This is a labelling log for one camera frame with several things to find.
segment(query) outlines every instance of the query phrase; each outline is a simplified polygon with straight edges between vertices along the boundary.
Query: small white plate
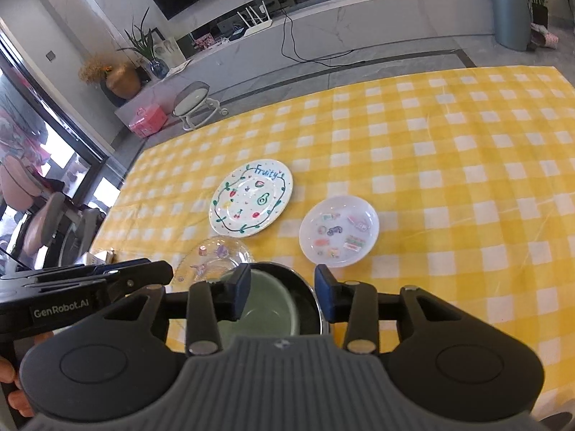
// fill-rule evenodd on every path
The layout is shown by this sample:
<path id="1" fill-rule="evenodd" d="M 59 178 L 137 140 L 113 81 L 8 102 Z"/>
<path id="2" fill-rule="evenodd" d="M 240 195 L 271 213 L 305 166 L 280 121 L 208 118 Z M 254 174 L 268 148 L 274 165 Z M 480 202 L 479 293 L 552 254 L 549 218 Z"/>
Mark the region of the small white plate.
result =
<path id="1" fill-rule="evenodd" d="M 220 235 L 254 235 L 280 216 L 292 189 L 291 172 L 282 162 L 251 161 L 230 173 L 217 187 L 210 202 L 210 224 Z"/>
<path id="2" fill-rule="evenodd" d="M 300 227 L 300 247 L 314 264 L 345 267 L 363 259 L 380 233 L 379 218 L 357 196 L 335 196 L 317 204 Z"/>

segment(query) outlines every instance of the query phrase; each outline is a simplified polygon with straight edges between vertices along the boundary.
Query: gray trash can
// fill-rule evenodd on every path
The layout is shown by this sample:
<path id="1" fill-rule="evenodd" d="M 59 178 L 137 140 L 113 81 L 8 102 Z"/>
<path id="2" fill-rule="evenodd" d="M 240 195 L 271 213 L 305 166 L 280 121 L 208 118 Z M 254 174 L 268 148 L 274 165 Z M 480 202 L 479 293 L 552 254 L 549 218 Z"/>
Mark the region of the gray trash can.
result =
<path id="1" fill-rule="evenodd" d="M 493 0 L 495 40 L 512 50 L 526 51 L 531 42 L 529 0 Z"/>

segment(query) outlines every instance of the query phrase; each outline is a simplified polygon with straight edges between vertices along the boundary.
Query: pink bag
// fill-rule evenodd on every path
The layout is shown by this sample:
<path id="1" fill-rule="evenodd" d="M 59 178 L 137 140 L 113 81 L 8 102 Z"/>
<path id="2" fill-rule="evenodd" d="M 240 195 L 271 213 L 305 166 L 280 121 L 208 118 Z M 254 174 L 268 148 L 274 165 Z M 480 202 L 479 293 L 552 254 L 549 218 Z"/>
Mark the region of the pink bag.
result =
<path id="1" fill-rule="evenodd" d="M 149 107 L 139 108 L 129 127 L 140 138 L 145 138 L 161 130 L 167 119 L 160 106 L 154 103 Z"/>

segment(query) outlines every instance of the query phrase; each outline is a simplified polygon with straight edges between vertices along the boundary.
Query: golden pot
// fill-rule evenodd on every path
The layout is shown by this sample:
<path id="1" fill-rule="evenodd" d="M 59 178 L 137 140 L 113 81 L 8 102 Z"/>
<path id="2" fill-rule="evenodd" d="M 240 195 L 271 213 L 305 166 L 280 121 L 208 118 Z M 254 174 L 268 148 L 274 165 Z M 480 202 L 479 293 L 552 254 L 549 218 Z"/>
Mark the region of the golden pot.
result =
<path id="1" fill-rule="evenodd" d="M 106 87 L 122 99 L 131 99 L 142 86 L 133 66 L 116 66 L 106 77 Z"/>

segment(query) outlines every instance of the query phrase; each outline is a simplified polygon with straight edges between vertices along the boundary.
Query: human hand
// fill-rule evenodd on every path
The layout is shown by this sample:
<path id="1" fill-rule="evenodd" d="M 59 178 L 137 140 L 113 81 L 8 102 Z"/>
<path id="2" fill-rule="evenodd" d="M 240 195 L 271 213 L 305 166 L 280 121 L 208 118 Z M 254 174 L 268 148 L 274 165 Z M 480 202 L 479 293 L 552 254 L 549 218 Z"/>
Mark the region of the human hand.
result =
<path id="1" fill-rule="evenodd" d="M 52 332 L 46 332 L 45 334 L 39 334 L 34 336 L 34 345 L 40 344 L 43 341 L 47 340 L 48 338 L 54 336 Z M 11 392 L 8 394 L 8 404 L 13 408 L 20 412 L 23 417 L 33 417 L 34 412 L 32 411 L 32 407 L 30 406 L 30 402 L 24 395 L 24 391 L 22 391 L 22 386 L 20 385 L 20 380 L 18 373 L 14 369 L 12 363 L 10 363 L 7 359 L 2 358 L 0 356 L 0 382 L 5 384 L 14 383 L 18 388 L 17 391 Z"/>

